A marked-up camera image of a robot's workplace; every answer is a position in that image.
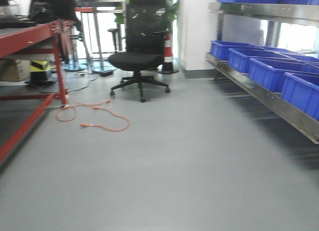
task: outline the traffic cone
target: traffic cone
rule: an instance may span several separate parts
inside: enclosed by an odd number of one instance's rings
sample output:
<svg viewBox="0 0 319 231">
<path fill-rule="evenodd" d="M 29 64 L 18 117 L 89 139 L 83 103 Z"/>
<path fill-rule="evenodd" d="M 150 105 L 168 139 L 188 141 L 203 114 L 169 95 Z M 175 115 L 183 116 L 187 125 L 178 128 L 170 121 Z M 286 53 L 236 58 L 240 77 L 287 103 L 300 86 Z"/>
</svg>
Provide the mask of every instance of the traffic cone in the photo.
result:
<svg viewBox="0 0 319 231">
<path fill-rule="evenodd" d="M 30 62 L 29 84 L 54 83 L 57 80 L 51 76 L 52 70 L 48 61 L 33 60 Z"/>
<path fill-rule="evenodd" d="M 164 63 L 158 73 L 173 74 L 177 72 L 178 70 L 174 69 L 173 65 L 173 53 L 171 51 L 170 33 L 167 33 L 165 36 Z"/>
</svg>

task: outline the chair seat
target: chair seat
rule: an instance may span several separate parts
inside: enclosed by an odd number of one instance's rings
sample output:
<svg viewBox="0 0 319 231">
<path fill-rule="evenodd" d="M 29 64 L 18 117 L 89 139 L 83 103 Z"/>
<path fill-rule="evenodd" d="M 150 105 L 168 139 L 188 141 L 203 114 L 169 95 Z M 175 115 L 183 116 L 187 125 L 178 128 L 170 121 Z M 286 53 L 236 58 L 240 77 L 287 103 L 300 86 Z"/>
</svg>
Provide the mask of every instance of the chair seat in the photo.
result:
<svg viewBox="0 0 319 231">
<path fill-rule="evenodd" d="M 157 54 L 120 52 L 110 55 L 108 61 L 122 70 L 141 71 L 163 64 L 163 56 Z"/>
</svg>

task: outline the chair backrest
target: chair backrest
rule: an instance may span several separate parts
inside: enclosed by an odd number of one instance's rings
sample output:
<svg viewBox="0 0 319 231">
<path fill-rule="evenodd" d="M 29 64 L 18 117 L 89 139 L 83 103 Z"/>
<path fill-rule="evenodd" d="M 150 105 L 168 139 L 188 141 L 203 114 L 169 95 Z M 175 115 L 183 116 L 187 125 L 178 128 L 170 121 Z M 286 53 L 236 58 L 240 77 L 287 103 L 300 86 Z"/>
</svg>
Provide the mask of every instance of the chair backrest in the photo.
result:
<svg viewBox="0 0 319 231">
<path fill-rule="evenodd" d="M 126 50 L 147 54 L 163 54 L 167 4 L 165 0 L 130 0 L 126 12 Z"/>
</svg>

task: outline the chair armrest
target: chair armrest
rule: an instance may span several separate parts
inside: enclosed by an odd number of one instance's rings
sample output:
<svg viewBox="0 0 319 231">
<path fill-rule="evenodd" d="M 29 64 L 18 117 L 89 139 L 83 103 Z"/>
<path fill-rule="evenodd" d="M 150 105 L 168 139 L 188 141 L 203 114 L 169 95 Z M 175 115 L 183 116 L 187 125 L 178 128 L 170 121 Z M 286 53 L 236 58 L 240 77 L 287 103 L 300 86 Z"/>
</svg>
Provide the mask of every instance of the chair armrest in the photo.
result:
<svg viewBox="0 0 319 231">
<path fill-rule="evenodd" d="M 154 35 L 167 35 L 169 34 L 169 30 L 163 30 L 163 31 L 154 31 L 152 32 Z"/>
<path fill-rule="evenodd" d="M 118 31 L 119 31 L 118 28 L 110 28 L 110 29 L 108 29 L 108 32 L 111 32 L 111 33 L 116 33 Z"/>
</svg>

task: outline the reflective stripe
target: reflective stripe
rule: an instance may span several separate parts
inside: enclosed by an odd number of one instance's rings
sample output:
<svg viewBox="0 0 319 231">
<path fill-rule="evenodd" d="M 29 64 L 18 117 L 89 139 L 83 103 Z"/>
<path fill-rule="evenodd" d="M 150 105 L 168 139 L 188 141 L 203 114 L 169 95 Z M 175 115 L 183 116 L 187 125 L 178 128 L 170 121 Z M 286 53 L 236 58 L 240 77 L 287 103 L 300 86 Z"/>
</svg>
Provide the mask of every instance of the reflective stripe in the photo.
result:
<svg viewBox="0 0 319 231">
<path fill-rule="evenodd" d="M 170 40 L 165 41 L 165 47 L 171 47 L 171 42 Z"/>
<path fill-rule="evenodd" d="M 164 57 L 164 62 L 173 62 L 173 57 Z"/>
</svg>

